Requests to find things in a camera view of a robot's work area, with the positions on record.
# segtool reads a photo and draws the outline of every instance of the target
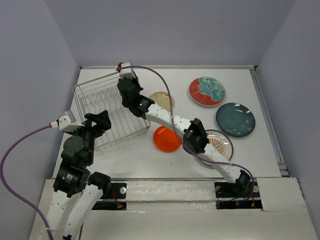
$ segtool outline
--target teal plate with white speckles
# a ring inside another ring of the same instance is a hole
[[[222,105],[215,115],[216,123],[221,130],[233,137],[244,137],[252,133],[256,126],[253,113],[239,103]]]

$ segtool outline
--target white wall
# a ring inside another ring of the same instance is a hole
[[[79,67],[43,0],[0,1],[0,155],[69,109]],[[4,165],[14,190],[38,204],[62,135],[47,129],[19,144]],[[0,183],[0,239],[29,238],[35,211]]]
[[[80,66],[257,65],[295,0],[46,0]]]
[[[320,1],[297,0],[258,67],[289,172],[320,238]]]

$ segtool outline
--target red plate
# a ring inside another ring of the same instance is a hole
[[[158,129],[154,132],[153,141],[160,150],[167,153],[174,152],[181,145],[175,132],[171,131],[165,126],[158,127]]]
[[[193,80],[189,93],[193,100],[206,107],[216,106],[226,97],[226,89],[222,83],[207,76]]]

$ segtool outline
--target dish drying rack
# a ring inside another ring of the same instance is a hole
[[[119,73],[114,72],[73,87],[76,106],[83,122],[85,114],[109,113],[111,129],[95,139],[94,149],[105,151],[148,132],[150,122],[134,116],[122,106],[122,97],[117,88]]]

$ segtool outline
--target white plate with orange pattern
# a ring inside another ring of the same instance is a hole
[[[234,155],[234,146],[227,135],[218,130],[206,130],[206,136],[210,141],[210,144],[222,154],[228,161],[231,160]]]

